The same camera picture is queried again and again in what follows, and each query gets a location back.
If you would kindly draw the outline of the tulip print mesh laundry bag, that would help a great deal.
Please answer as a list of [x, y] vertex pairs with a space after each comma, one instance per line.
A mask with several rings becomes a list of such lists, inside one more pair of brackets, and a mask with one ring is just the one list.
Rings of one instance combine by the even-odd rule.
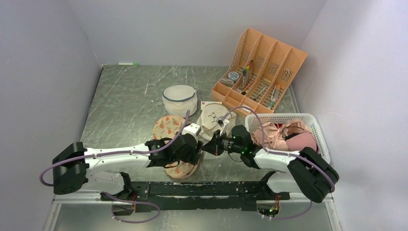
[[[155, 123], [155, 126], [153, 128], [153, 138], [157, 140], [160, 140], [162, 138], [174, 138], [184, 122], [184, 118], [176, 115], [167, 115], [160, 118]], [[169, 177], [181, 180], [189, 178], [197, 168], [198, 164], [192, 165], [190, 163], [180, 161], [166, 165], [165, 172]]]

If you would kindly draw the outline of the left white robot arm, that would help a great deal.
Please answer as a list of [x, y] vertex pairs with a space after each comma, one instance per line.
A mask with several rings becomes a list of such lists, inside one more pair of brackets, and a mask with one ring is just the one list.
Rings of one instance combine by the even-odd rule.
[[121, 169], [168, 168], [182, 162], [196, 165], [202, 146], [191, 134], [115, 149], [85, 148], [82, 142], [74, 142], [52, 160], [53, 192], [64, 195], [88, 189], [127, 200], [133, 186], [129, 174]]

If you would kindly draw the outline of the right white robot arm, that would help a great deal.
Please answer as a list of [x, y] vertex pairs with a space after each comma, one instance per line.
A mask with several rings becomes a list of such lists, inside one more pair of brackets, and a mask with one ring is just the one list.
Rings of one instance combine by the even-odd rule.
[[274, 170], [259, 187], [265, 199], [272, 199], [278, 193], [302, 193], [309, 200], [321, 203], [340, 179], [334, 168], [312, 148], [294, 152], [264, 149], [252, 141], [243, 125], [233, 127], [232, 137], [217, 130], [202, 150], [215, 156], [237, 153], [248, 167]]

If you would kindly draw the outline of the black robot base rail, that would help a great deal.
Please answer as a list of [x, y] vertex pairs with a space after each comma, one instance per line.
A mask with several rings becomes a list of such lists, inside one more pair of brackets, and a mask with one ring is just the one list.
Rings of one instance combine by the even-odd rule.
[[136, 212], [161, 210], [240, 209], [256, 211], [258, 201], [289, 200], [287, 192], [274, 193], [261, 181], [163, 182], [134, 181], [131, 188], [102, 201], [136, 201]]

